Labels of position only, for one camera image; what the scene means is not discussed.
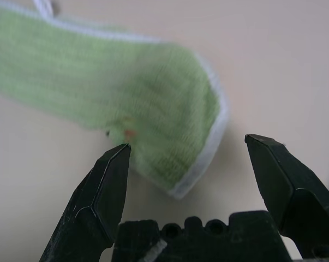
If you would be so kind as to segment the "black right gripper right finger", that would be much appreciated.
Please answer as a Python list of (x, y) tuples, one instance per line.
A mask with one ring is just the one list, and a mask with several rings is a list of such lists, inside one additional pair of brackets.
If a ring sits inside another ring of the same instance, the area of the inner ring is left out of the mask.
[(329, 258), (329, 191), (313, 171), (275, 139), (244, 139), (265, 206), (279, 233), (303, 258)]

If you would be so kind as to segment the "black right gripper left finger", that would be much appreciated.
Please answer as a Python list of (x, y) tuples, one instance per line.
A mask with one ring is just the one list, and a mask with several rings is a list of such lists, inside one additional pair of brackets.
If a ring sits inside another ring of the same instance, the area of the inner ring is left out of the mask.
[(131, 147), (106, 151), (74, 190), (40, 261), (99, 261), (124, 209)]

